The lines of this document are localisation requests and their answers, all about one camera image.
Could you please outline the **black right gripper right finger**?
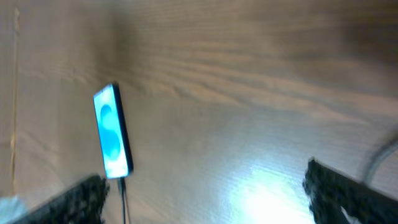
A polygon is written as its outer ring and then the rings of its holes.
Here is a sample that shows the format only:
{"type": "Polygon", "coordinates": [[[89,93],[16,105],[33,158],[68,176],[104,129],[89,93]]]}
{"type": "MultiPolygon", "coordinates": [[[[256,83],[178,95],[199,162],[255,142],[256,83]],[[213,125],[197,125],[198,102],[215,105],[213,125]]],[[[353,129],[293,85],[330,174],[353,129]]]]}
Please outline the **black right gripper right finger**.
{"type": "Polygon", "coordinates": [[[303,188],[316,224],[348,223],[345,215],[363,224],[397,224],[397,201],[324,166],[308,162],[303,188]]]}

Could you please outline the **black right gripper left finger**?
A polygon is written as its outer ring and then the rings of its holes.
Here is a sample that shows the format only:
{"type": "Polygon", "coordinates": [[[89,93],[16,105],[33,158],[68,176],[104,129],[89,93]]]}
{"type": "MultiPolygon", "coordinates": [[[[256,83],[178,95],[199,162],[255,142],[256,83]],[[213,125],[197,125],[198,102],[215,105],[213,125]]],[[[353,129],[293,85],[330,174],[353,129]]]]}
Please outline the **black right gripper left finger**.
{"type": "Polygon", "coordinates": [[[106,178],[98,174],[88,176],[13,224],[102,224],[108,192],[106,178]]]}

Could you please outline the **blue Galaxy smartphone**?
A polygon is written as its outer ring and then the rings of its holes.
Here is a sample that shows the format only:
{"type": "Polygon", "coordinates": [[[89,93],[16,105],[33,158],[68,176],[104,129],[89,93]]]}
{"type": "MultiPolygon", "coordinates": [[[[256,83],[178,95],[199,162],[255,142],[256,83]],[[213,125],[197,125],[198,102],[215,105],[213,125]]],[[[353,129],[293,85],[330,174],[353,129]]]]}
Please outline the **blue Galaxy smartphone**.
{"type": "Polygon", "coordinates": [[[93,106],[106,177],[125,178],[133,172],[134,164],[118,83],[95,93],[93,106]]]}

